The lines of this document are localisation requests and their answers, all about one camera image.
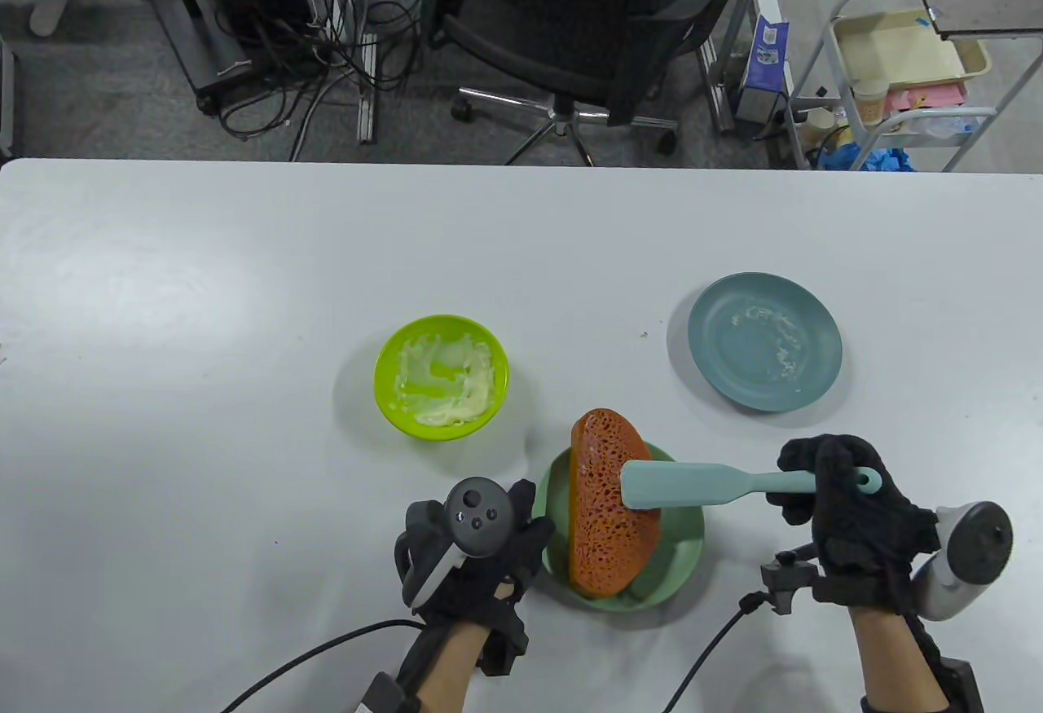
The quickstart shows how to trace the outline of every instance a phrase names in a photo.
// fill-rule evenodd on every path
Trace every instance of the light green plate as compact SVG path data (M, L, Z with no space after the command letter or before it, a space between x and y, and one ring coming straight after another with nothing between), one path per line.
M648 445L656 461L673 461L662 449ZM629 613L662 604L677 593L696 572L703 554L705 523L699 507L662 511L662 539L645 571L616 596L588 599L568 583L568 457L565 450L551 464L536 489L533 516L549 515L556 532L543 550L543 568L576 601L597 610Z

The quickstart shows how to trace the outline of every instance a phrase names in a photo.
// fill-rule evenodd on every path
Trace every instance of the cart wheel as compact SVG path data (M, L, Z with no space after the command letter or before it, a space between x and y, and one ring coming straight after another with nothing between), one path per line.
M209 118L216 118L221 113L221 103L217 101L215 95L196 97L196 106L198 106L199 113Z

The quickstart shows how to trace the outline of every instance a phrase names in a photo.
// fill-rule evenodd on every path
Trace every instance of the blue box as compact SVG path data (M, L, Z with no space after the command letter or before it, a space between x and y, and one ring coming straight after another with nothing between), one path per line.
M735 118L767 124L785 101L785 58L790 24L771 24L760 16L746 60Z

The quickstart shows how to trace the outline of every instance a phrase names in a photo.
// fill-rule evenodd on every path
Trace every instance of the spatula handle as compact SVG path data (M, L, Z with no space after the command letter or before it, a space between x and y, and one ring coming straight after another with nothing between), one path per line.
M858 466L858 490L867 496L876 493L883 485L880 472L868 466ZM815 474L811 471L772 471L751 474L751 493L815 493Z

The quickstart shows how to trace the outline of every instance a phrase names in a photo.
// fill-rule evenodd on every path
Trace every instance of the chair wheel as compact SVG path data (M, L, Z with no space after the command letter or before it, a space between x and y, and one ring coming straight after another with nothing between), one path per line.
M475 108L463 97L457 97L453 100L453 109L450 113L453 120L459 121L461 124L469 124L470 121L475 120Z
M677 150L677 132L674 129L663 132L659 139L659 143L656 144L655 150L659 154L674 155L674 151Z

